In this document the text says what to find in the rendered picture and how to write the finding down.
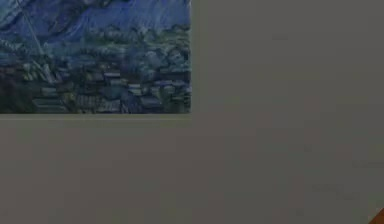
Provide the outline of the brown wooden furniture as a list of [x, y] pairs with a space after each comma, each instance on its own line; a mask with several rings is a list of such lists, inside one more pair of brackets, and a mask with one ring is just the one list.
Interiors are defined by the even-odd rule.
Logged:
[[384, 224], [384, 208], [381, 208], [368, 224]]

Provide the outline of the blue landscape wall painting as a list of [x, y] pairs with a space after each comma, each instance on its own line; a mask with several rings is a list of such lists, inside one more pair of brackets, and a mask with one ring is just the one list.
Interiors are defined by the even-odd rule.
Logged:
[[0, 114], [188, 114], [192, 0], [0, 0]]

